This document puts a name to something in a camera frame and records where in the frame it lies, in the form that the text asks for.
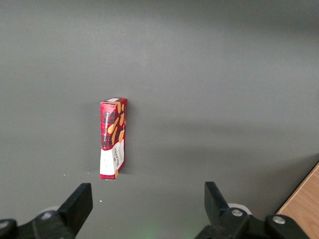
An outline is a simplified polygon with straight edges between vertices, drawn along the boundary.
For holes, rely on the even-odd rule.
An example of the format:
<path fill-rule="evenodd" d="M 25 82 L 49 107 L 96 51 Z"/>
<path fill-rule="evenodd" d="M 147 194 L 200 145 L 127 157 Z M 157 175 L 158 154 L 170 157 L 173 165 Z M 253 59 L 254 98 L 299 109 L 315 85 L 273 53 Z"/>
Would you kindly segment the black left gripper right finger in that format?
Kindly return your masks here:
<path fill-rule="evenodd" d="M 238 207 L 230 207 L 215 182 L 205 182 L 204 205 L 210 221 L 197 239 L 307 239 L 290 217 L 272 214 L 264 221 Z"/>

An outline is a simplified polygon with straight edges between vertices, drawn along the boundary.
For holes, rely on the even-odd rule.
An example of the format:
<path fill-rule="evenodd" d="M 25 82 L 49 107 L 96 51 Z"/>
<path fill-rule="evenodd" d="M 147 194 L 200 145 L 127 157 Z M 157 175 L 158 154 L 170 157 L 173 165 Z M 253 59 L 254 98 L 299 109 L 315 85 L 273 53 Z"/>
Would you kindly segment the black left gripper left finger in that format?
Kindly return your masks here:
<path fill-rule="evenodd" d="M 57 210 L 46 210 L 26 224 L 0 221 L 2 239 L 74 239 L 93 209 L 90 183 L 82 183 Z"/>

